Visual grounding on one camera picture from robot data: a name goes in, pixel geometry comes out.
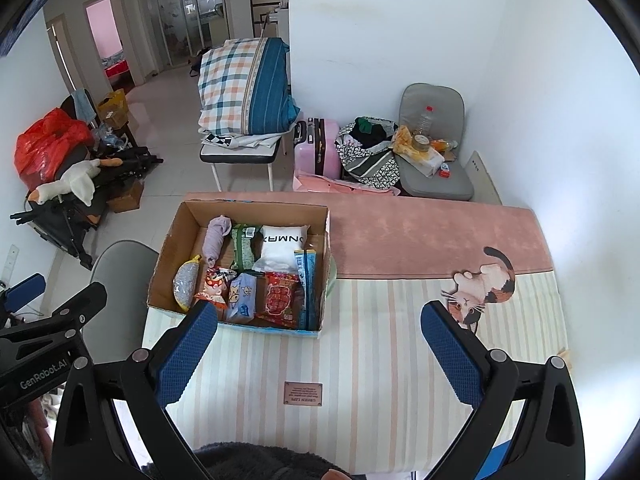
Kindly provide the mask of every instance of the doorway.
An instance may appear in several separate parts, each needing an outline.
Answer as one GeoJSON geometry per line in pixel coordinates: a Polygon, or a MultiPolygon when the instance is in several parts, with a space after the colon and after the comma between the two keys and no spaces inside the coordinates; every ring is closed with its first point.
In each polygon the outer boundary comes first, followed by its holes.
{"type": "Polygon", "coordinates": [[[69,34],[66,31],[66,21],[64,15],[58,16],[47,22],[47,34],[53,56],[60,70],[60,75],[65,82],[66,88],[71,94],[79,88],[85,88],[84,80],[78,69],[76,58],[73,53],[69,34]]]}
{"type": "Polygon", "coordinates": [[[140,0],[162,70],[182,66],[229,39],[224,0],[140,0]]]}
{"type": "Polygon", "coordinates": [[[136,84],[124,53],[111,0],[99,0],[88,5],[86,15],[109,84],[114,91],[130,92],[136,84]]]}

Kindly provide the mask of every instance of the white bag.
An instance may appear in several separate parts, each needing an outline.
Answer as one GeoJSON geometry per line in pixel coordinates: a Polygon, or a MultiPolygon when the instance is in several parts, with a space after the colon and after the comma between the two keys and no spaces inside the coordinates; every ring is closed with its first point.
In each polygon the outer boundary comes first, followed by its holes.
{"type": "Polygon", "coordinates": [[[440,166],[444,162],[444,157],[434,150],[431,146],[429,146],[429,155],[428,160],[424,160],[422,163],[416,162],[409,155],[405,155],[404,153],[396,154],[396,156],[401,156],[406,160],[409,164],[411,164],[416,170],[420,171],[424,176],[432,177],[438,170],[440,166]]]}
{"type": "Polygon", "coordinates": [[[252,267],[258,272],[286,272],[298,274],[298,264],[294,251],[300,251],[306,243],[309,226],[272,227],[261,229],[264,240],[260,259],[252,267]]]}

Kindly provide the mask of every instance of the red bedspread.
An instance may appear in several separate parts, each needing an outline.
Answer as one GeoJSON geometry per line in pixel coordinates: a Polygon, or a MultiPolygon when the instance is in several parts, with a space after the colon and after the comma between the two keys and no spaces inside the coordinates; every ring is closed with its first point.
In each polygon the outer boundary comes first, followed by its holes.
{"type": "Polygon", "coordinates": [[[116,75],[124,74],[129,71],[129,64],[126,59],[123,59],[121,62],[116,63],[115,65],[110,66],[109,68],[104,70],[107,74],[107,77],[114,77],[116,75]]]}

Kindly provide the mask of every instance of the gray cushion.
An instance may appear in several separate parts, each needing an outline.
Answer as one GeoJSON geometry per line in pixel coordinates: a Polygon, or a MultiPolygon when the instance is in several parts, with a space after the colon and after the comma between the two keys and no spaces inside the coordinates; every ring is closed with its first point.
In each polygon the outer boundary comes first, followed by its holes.
{"type": "Polygon", "coordinates": [[[396,156],[396,161],[400,168],[400,184],[411,196],[466,202],[474,195],[474,186],[457,160],[448,162],[451,170],[449,178],[443,178],[438,174],[427,178],[404,158],[396,156]]]}
{"type": "Polygon", "coordinates": [[[399,125],[405,124],[415,130],[420,115],[427,106],[433,107],[432,139],[462,142],[465,129],[465,102],[453,88],[434,86],[427,83],[409,85],[400,103],[399,125]]]}
{"type": "Polygon", "coordinates": [[[146,294],[157,260],[153,249],[123,240],[96,261],[90,282],[107,289],[107,305],[82,329],[94,363],[123,361],[142,345],[146,294]]]}

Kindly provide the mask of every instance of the clothing pile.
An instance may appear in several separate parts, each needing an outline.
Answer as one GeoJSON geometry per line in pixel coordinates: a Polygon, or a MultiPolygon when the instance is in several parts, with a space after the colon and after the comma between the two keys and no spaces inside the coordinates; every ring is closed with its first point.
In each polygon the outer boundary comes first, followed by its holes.
{"type": "Polygon", "coordinates": [[[359,117],[340,130],[335,140],[344,169],[356,180],[376,189],[389,189],[400,180],[392,151],[398,125],[393,121],[359,117]]]}

